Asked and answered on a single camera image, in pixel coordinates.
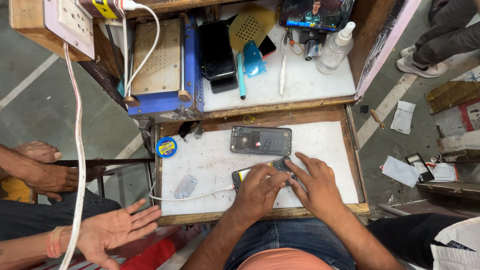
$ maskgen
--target electrical socket board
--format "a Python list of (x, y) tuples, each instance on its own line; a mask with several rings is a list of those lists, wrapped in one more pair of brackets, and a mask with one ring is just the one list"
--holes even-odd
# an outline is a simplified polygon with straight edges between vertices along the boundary
[(43, 0), (44, 26), (70, 47), (95, 59), (93, 22), (72, 0)]
[(90, 44), (91, 19), (70, 0), (57, 0), (57, 20), (77, 37)]

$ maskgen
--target white board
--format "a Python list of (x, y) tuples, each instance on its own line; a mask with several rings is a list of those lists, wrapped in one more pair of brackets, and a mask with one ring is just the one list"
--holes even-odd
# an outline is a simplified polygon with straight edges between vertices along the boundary
[[(255, 4), (264, 6), (271, 10), (276, 10), (277, 0), (255, 1)], [(222, 5), (221, 19), (226, 20), (236, 14), (246, 3)], [(337, 71), (332, 74), (323, 74), (317, 70), (316, 60), (306, 61), (305, 53), (295, 55), (287, 42), (284, 46), (284, 52), (287, 56), (286, 79), (284, 94), (280, 95), (280, 69), (282, 66), (282, 53), (280, 45), (282, 43), (285, 29), (278, 23), (268, 33), (268, 37), (275, 43), (276, 51), (263, 59), (266, 72), (248, 78), (243, 77), (246, 87), (246, 99), (240, 99), (240, 90), (234, 89), (223, 93), (214, 94), (210, 87), (210, 82), (204, 78), (204, 111), (228, 110), (237, 108), (247, 108), (258, 105), (280, 104), (286, 102), (307, 101), (321, 98), (335, 98), (355, 94), (355, 84), (353, 83), (352, 71), (348, 59), (342, 62)], [(300, 30), (294, 29), (293, 37), (295, 41), (300, 39)], [(295, 44), (296, 51), (301, 49)]]
[[(339, 121), (281, 127), (292, 130), (292, 153), (300, 151), (311, 158), (318, 158), (333, 169), (345, 204), (359, 202)], [(185, 144), (180, 136), (173, 136), (178, 149), (175, 155), (162, 160), (162, 198), (174, 199), (175, 189), (187, 174), (197, 179), (197, 186), (190, 194), (190, 197), (195, 197), (233, 184), (231, 175), (234, 171), (279, 158), (232, 153), (229, 149), (230, 137), (231, 130), (211, 131)], [(290, 158), (306, 171), (294, 154)], [(229, 190), (186, 201), (162, 201), (162, 216), (223, 212), (232, 205), (235, 194), (235, 190)], [(281, 189), (274, 203), (274, 208), (301, 206), (291, 187)]]

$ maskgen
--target white sneaker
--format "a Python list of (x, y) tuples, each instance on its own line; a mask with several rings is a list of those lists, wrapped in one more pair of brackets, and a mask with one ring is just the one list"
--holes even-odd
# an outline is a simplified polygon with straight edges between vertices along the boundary
[(436, 78), (442, 76), (448, 71), (448, 66), (444, 63), (436, 65), (422, 65), (413, 61), (413, 55), (401, 58), (396, 62), (396, 68), (406, 73), (414, 73), (423, 78)]
[(406, 49), (403, 49), (401, 52), (400, 52), (400, 57), (401, 58), (404, 58), (404, 57), (407, 57), (409, 54), (412, 54), (414, 52), (417, 52), (417, 47), (415, 45), (411, 46), (411, 47), (408, 47)]

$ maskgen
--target spray bottle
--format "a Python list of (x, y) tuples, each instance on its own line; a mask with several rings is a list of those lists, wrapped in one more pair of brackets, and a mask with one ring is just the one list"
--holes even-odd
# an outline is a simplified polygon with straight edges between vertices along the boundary
[(352, 31), (354, 22), (349, 22), (340, 32), (330, 35), (325, 41), (322, 54), (317, 59), (317, 69), (331, 74), (340, 66), (353, 48)]

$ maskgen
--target bracelet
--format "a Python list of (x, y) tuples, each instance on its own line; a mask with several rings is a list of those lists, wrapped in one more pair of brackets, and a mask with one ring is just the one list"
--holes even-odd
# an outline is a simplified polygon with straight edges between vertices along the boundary
[(49, 258), (60, 258), (60, 235), (66, 226), (58, 226), (47, 236), (47, 256)]

